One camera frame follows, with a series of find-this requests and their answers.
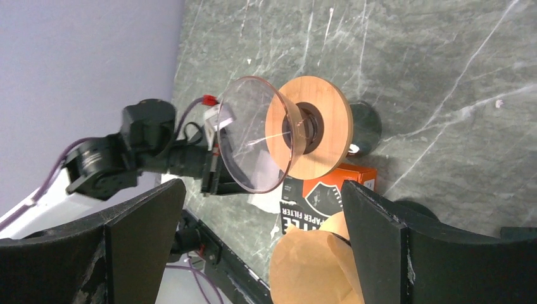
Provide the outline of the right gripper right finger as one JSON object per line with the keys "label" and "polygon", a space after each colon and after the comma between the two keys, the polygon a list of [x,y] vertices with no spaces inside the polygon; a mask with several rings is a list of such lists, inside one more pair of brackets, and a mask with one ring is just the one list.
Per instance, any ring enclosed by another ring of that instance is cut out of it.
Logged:
{"label": "right gripper right finger", "polygon": [[536,239],[458,229],[351,180],[341,194],[366,303],[536,302]]}

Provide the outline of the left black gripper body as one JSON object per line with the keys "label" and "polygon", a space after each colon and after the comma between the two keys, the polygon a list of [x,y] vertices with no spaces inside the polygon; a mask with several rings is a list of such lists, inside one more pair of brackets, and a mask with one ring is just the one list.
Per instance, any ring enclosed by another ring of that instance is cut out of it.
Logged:
{"label": "left black gripper body", "polygon": [[229,175],[218,142],[210,141],[207,127],[190,124],[196,133],[185,133],[186,123],[175,123],[174,105],[145,99],[122,111],[115,134],[84,139],[63,163],[69,178],[67,194],[106,201],[117,192],[135,187],[145,172],[192,177],[201,181],[201,193],[226,196],[246,191]]}

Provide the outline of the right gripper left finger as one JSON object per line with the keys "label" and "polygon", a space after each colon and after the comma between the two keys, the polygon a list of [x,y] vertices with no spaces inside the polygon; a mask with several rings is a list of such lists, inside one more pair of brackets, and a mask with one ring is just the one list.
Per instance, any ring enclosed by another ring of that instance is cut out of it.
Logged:
{"label": "right gripper left finger", "polygon": [[123,203],[1,240],[2,303],[154,303],[186,187],[173,179]]}

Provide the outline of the brown paper coffee filter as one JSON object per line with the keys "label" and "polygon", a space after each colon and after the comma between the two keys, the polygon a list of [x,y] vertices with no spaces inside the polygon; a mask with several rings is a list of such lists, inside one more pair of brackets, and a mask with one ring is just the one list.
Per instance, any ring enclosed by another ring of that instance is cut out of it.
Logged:
{"label": "brown paper coffee filter", "polygon": [[269,267],[274,303],[364,303],[353,250],[329,231],[295,226],[276,244]]}

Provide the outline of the clear plastic filter bag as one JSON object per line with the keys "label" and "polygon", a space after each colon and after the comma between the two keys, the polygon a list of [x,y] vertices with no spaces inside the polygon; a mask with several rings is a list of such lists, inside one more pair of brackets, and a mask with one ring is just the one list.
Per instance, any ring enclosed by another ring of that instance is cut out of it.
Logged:
{"label": "clear plastic filter bag", "polygon": [[267,80],[245,76],[222,93],[217,137],[234,181],[249,193],[268,193],[305,151],[308,131],[295,103]]}

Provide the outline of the white paper coffee filter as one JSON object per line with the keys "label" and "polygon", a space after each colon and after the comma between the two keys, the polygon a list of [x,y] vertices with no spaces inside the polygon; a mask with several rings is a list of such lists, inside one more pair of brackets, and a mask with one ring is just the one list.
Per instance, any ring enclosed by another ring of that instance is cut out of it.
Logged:
{"label": "white paper coffee filter", "polygon": [[280,213],[280,199],[282,186],[274,187],[281,178],[281,170],[273,161],[269,152],[261,151],[253,171],[253,185],[262,191],[271,189],[267,193],[255,193],[250,196],[248,203],[267,213]]}

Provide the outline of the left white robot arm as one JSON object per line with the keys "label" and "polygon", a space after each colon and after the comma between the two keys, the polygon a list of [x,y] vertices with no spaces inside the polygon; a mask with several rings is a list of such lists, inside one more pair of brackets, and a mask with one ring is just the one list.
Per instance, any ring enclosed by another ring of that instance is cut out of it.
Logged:
{"label": "left white robot arm", "polygon": [[120,130],[69,145],[43,185],[1,217],[2,238],[24,238],[76,219],[120,191],[136,187],[146,172],[191,177],[204,196],[241,194],[225,169],[217,133],[236,116],[230,106],[205,95],[202,125],[188,136],[185,118],[171,103],[145,99],[122,112]]}

